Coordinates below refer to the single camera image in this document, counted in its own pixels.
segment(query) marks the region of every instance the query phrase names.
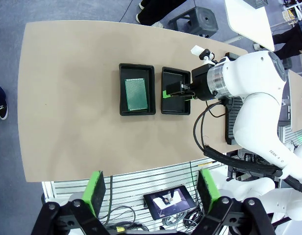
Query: black tray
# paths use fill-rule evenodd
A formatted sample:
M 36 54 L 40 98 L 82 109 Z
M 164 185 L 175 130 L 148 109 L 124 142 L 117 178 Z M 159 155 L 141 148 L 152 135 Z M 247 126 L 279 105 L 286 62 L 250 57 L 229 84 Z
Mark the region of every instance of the black tray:
M 154 115 L 155 114 L 155 89 L 154 89 L 154 67 L 151 65 L 120 64 L 120 115 Z M 137 111 L 129 111 L 127 106 L 125 79 L 144 78 L 148 108 Z
M 166 90 L 166 86 L 175 82 L 184 82 L 184 84 L 191 83 L 191 75 L 189 71 L 178 70 L 168 67 L 162 68 L 162 91 Z M 173 115 L 189 115 L 190 114 L 190 100 L 189 97 L 169 97 L 164 99 L 161 93 L 161 112 L 162 114 Z

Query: black stool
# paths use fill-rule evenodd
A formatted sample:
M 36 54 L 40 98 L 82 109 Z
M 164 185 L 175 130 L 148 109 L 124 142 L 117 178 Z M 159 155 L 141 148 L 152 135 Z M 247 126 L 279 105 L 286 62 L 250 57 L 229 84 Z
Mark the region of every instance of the black stool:
M 178 19 L 189 20 L 187 33 L 190 34 L 202 34 L 205 35 L 206 38 L 209 38 L 219 30 L 214 13 L 210 9 L 204 7 L 196 6 L 170 20 L 169 24 L 173 24 L 173 29 L 176 31 L 178 31 Z

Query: floor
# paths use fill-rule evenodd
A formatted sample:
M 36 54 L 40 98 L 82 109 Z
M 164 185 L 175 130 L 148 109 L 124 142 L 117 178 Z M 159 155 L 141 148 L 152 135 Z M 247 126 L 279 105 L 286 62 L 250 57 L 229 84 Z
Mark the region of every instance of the floor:
M 22 166 L 17 124 L 17 78 L 22 37 L 27 22 L 49 20 L 102 20 L 135 24 L 139 0 L 1 0 L 0 1 L 0 86 L 7 94 L 9 117 L 0 120 L 0 235 L 30 234 L 41 208 L 41 183 L 27 183 Z M 236 36 L 227 24 L 223 0 L 196 0 L 197 6 L 210 8 L 216 15 L 219 31 L 212 39 L 224 41 Z M 188 0 L 163 19 L 194 7 Z M 269 0 L 266 8 L 271 25 L 283 21 L 280 5 Z M 288 28 L 276 28 L 280 33 Z M 233 45 L 253 52 L 252 41 L 242 39 Z M 293 57 L 293 70 L 301 71 L 299 58 Z

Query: table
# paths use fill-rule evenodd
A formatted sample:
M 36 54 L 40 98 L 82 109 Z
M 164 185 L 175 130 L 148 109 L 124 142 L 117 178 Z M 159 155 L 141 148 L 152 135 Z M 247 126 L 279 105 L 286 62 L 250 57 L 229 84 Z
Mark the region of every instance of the table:
M 302 77 L 289 70 L 291 130 L 302 130 Z
M 205 103 L 190 116 L 162 115 L 163 66 L 191 71 L 202 62 L 194 45 L 219 60 L 243 49 L 182 32 L 98 21 L 28 23 L 19 66 L 18 126 L 28 182 L 115 175 L 203 158 L 192 129 Z M 119 64 L 154 65 L 156 115 L 119 114 Z M 224 107 L 213 109 L 222 114 Z M 206 116 L 206 143 L 220 152 L 240 148 L 225 141 L 225 118 Z
M 239 34 L 225 43 L 232 43 L 246 37 L 274 51 L 271 28 L 264 7 L 254 9 L 243 0 L 225 0 L 225 9 L 229 27 Z

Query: screw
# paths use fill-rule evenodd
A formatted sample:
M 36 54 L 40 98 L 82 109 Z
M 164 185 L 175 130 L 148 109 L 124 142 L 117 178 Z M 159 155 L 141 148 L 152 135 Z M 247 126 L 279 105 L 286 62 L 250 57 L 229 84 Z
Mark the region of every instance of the screw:
M 49 209 L 50 210 L 54 210 L 55 209 L 55 205 L 52 203 L 52 204 L 49 204 Z
M 80 202 L 79 201 L 74 201 L 74 207 L 80 207 Z
M 255 202 L 251 199 L 251 200 L 248 201 L 248 204 L 253 206 L 255 204 Z
M 224 204 L 227 204 L 227 203 L 229 203 L 229 199 L 228 199 L 228 198 L 223 198 L 223 199 L 222 199 L 222 202 L 223 202 Z

